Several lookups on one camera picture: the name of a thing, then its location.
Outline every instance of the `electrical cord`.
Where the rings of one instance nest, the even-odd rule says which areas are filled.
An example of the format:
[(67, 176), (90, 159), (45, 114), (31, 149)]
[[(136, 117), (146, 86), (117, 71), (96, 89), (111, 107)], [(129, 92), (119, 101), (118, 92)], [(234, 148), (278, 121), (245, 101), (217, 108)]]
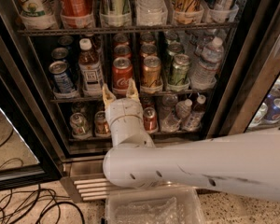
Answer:
[[(23, 200), (22, 203), (10, 214), (6, 214), (6, 209), (8, 206), (12, 203), (12, 199), (17, 194), (29, 194), (27, 198)], [(4, 206), (1, 206), (1, 203), (7, 199), (7, 202)], [(61, 205), (72, 205), (76, 208), (76, 210), (79, 212), (79, 215), (81, 217), (81, 223), (85, 223), (85, 219), (83, 216), (83, 213), (79, 209), (77, 205), (74, 203), (70, 203), (67, 201), (59, 201), (58, 200), (65, 200), (70, 199), (66, 196), (58, 196), (56, 191), (53, 189), (42, 189), (40, 185), (38, 185), (37, 190), (33, 191), (12, 191), (10, 190), (10, 193), (3, 197), (0, 200), (0, 223), (1, 224), (12, 224), (12, 223), (19, 223), (19, 221), (27, 216), (27, 214), (35, 207), (35, 205), (38, 202), (44, 202), (48, 201), (48, 203), (45, 205), (45, 207), (40, 212), (39, 218), (37, 219), (35, 224), (40, 224), (40, 221), (44, 218), (44, 216), (54, 207), (58, 208), (58, 216), (55, 221), (55, 224), (58, 224), (62, 215), (61, 212)]]

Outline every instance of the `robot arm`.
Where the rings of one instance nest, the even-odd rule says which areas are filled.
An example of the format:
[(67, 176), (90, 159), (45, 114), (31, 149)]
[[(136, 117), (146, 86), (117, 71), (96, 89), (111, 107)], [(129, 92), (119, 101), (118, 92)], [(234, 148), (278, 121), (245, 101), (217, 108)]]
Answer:
[(105, 112), (114, 147), (104, 173), (113, 184), (145, 189), (175, 182), (280, 202), (280, 128), (158, 148), (143, 127), (139, 101), (114, 100)]

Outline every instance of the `black cable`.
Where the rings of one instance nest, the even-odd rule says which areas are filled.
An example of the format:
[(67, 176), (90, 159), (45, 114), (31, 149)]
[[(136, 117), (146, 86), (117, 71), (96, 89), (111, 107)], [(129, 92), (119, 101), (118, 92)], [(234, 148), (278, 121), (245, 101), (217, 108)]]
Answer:
[(12, 134), (13, 134), (13, 130), (11, 130), (9, 136), (0, 144), (0, 147), (2, 147), (8, 141), (8, 139), (11, 137)]
[(36, 221), (35, 224), (40, 224), (40, 220), (42, 219), (42, 217), (43, 217), (50, 209), (52, 209), (52, 208), (55, 207), (55, 206), (59, 206), (59, 205), (61, 205), (61, 204), (68, 204), (68, 205), (74, 206), (74, 207), (76, 208), (76, 210), (77, 210), (77, 211), (79, 212), (79, 214), (80, 214), (80, 217), (81, 217), (81, 220), (82, 220), (82, 224), (85, 224), (85, 219), (84, 219), (83, 213), (81, 212), (80, 208), (79, 208), (76, 204), (70, 203), (70, 202), (58, 202), (58, 203), (55, 203), (55, 204), (51, 205), (50, 207), (48, 207), (48, 208), (43, 212), (42, 215), (39, 216), (39, 218), (38, 218), (38, 220)]

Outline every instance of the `bottle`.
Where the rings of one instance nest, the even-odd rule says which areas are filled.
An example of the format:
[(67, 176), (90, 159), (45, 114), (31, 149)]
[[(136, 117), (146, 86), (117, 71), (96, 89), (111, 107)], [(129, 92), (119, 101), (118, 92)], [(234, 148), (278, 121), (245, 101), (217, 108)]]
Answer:
[(178, 102), (175, 106), (176, 115), (180, 119), (184, 119), (186, 116), (189, 115), (191, 107), (192, 107), (192, 101), (190, 99)]
[(207, 43), (211, 42), (215, 38), (216, 34), (217, 29), (207, 29), (203, 31), (203, 34), (198, 36), (196, 40), (196, 49), (194, 54), (199, 57), (203, 51), (203, 48)]
[(99, 55), (88, 38), (83, 38), (79, 42), (81, 52), (78, 56), (78, 65), (83, 77), (83, 90), (89, 96), (102, 95), (103, 72)]
[(200, 59), (191, 75), (193, 89), (205, 89), (214, 82), (217, 70), (222, 64), (224, 56), (223, 41), (215, 37), (203, 48)]
[(190, 114), (182, 120), (182, 129), (189, 132), (195, 132), (200, 128), (201, 120), (206, 111), (206, 97), (198, 96), (192, 105)]

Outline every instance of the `water bottle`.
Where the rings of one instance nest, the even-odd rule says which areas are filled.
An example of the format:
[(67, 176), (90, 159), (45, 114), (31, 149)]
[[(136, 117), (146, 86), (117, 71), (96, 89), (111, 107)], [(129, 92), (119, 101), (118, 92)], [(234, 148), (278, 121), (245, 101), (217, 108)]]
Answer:
[(223, 41), (215, 37), (202, 51), (200, 59), (191, 76), (191, 85), (194, 89), (200, 89), (199, 85), (207, 86), (214, 82), (217, 70), (222, 64), (224, 57)]
[(186, 116), (189, 115), (191, 107), (192, 107), (192, 101), (190, 99), (178, 102), (175, 106), (176, 115), (180, 119), (185, 118)]

